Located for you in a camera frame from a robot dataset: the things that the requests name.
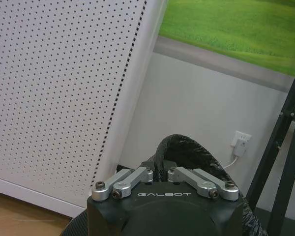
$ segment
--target white cable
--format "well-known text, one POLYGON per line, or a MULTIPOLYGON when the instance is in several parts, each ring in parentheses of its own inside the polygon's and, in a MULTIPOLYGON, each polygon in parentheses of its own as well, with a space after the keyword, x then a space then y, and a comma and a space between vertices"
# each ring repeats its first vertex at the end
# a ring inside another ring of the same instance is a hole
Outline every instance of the white cable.
POLYGON ((235 157, 234 161, 232 161, 232 163, 229 164, 229 165, 227 165, 227 166, 223 166, 223 169, 229 168, 230 166, 232 166, 233 164, 235 164, 235 162, 238 160, 238 156, 234 156, 234 157, 235 157))

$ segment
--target black pole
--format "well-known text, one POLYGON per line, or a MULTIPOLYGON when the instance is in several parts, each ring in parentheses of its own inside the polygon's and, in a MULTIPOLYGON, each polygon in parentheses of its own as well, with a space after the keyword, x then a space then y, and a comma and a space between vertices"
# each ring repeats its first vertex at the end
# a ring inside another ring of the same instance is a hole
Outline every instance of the black pole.
POLYGON ((255 176, 251 182, 247 193, 247 200, 249 206, 252 210, 255 209, 262 190, 265 186, 266 180, 270 174, 273 167, 279 149, 285 139, 287 131, 293 120, 293 115, 295 113, 295 79, 290 88, 289 94, 283 105, 281 114, 275 124, 273 132, 271 134, 270 140, 265 148, 265 152, 259 163, 255 176))
POLYGON ((295 131, 287 155, 283 173, 280 179, 270 220, 267 226, 269 236, 279 236, 285 218, 285 213, 290 201, 290 196, 295 181, 295 131))

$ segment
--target white wall panel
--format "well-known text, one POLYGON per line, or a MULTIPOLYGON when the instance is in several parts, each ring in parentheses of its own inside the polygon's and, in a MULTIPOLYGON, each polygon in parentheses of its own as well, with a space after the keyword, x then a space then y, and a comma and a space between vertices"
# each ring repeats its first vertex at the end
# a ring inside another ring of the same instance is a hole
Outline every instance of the white wall panel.
POLYGON ((165 3, 0 0, 0 179, 85 205, 118 162, 165 3))

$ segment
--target green grass picture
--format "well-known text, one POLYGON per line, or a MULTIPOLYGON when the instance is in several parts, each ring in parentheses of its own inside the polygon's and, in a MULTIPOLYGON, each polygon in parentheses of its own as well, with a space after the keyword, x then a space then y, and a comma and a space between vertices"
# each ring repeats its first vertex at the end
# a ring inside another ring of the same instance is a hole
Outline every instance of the green grass picture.
POLYGON ((295 0, 169 0, 160 35, 295 75, 295 0))

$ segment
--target electrical outlet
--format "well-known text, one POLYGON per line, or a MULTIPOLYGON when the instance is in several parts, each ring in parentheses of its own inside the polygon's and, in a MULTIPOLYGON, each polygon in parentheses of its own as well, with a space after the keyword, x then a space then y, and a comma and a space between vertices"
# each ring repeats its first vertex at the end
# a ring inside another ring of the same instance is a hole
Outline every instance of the electrical outlet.
POLYGON ((246 142, 249 142, 250 138, 251 138, 250 134, 245 134, 245 133, 242 133, 242 132, 239 132, 239 131, 236 130, 235 136, 234 136, 233 141, 231 143, 231 146, 235 147, 238 139, 242 139, 242 140, 244 140, 246 142))

